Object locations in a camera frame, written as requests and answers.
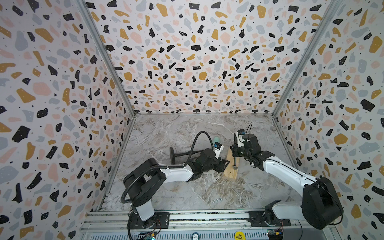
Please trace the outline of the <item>wooden plank block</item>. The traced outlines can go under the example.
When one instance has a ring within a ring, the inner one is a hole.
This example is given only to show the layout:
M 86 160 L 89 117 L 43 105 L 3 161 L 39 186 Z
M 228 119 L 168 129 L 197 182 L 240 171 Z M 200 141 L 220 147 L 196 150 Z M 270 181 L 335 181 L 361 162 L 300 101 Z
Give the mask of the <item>wooden plank block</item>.
M 238 168 L 240 166 L 240 157 L 233 157 L 232 150 L 229 149 L 227 158 L 230 163 L 223 172 L 223 178 L 231 181 L 235 181 L 238 176 Z

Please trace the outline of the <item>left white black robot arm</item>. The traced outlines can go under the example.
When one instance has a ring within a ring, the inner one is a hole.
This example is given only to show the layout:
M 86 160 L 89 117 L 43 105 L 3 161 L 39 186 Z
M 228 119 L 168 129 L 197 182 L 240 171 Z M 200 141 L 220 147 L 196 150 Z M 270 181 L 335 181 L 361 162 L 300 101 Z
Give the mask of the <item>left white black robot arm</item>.
M 176 155 L 172 151 L 170 153 L 172 157 L 188 155 L 189 159 L 180 165 L 163 165 L 155 159 L 148 159 L 123 180 L 125 190 L 121 196 L 121 203 L 130 204 L 134 213 L 143 222 L 154 218 L 156 211 L 152 205 L 152 197 L 163 184 L 191 182 L 211 170 L 222 173 L 230 163 L 212 149 L 198 151 L 199 155 L 194 158 L 192 157 L 194 151 Z

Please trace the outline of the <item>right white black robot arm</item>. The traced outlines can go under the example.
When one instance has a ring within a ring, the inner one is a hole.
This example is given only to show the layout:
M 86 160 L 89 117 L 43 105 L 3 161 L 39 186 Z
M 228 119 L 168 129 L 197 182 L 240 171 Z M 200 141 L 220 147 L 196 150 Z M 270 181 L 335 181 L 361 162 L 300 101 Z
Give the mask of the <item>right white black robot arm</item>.
M 300 202 L 276 200 L 265 206 L 262 220 L 269 226 L 280 221 L 306 221 L 318 230 L 343 221 L 344 210 L 334 185 L 328 178 L 315 178 L 281 161 L 270 151 L 263 151 L 254 134 L 244 130 L 234 133 L 230 147 L 234 158 L 244 158 L 252 168 L 273 175 L 295 190 Z

